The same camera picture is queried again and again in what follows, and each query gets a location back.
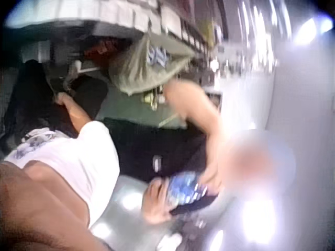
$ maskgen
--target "grey surface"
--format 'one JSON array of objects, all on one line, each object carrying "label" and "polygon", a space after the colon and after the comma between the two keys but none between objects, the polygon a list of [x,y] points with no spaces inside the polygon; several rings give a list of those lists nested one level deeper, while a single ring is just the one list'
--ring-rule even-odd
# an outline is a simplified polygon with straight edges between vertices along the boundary
[{"label": "grey surface", "polygon": [[120,176],[102,217],[92,226],[103,223],[110,229],[104,240],[116,251],[154,251],[165,234],[170,234],[178,223],[171,221],[159,225],[150,225],[141,216],[141,202],[132,210],[127,210],[123,200],[134,193],[143,194],[147,185],[127,176]]}]

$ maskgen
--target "person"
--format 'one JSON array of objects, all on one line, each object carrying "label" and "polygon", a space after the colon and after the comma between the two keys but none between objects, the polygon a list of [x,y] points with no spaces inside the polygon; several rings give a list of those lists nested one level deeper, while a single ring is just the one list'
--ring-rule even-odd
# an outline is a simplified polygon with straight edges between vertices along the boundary
[{"label": "person", "polygon": [[[294,154],[278,137],[252,130],[239,136],[239,144],[228,140],[217,107],[193,82],[173,79],[163,86],[163,94],[187,121],[186,130],[103,121],[119,154],[120,173],[149,184],[142,202],[142,215],[149,223],[203,209],[224,188],[247,196],[262,183],[284,190],[292,182]],[[186,171],[201,174],[199,183],[208,188],[207,195],[192,204],[169,207],[169,178]]]},{"label": "person", "polygon": [[108,89],[88,76],[72,88],[54,99],[41,64],[20,69],[4,118],[18,146],[0,164],[1,250],[107,250],[88,227],[119,175],[109,131],[94,121]]}]

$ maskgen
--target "fingers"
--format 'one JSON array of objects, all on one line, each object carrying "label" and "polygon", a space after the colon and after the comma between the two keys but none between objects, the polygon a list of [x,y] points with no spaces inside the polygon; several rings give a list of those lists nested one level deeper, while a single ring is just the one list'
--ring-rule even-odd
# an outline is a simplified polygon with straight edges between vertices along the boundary
[{"label": "fingers", "polygon": [[150,182],[148,193],[152,198],[158,197],[162,182],[163,180],[161,178],[155,178],[152,182]]},{"label": "fingers", "polygon": [[205,172],[200,176],[199,183],[205,185],[217,176],[217,168],[214,166],[207,166]]},{"label": "fingers", "polygon": [[222,189],[222,180],[220,176],[216,176],[213,180],[206,184],[209,195],[217,195]]},{"label": "fingers", "polygon": [[166,195],[168,193],[168,188],[169,188],[169,179],[165,179],[165,181],[162,184],[159,197],[158,197],[158,201],[162,204],[165,204]]},{"label": "fingers", "polygon": [[219,173],[218,168],[209,166],[206,168],[204,174],[200,177],[199,183],[207,187],[210,195],[217,195],[222,189],[222,174]]}]

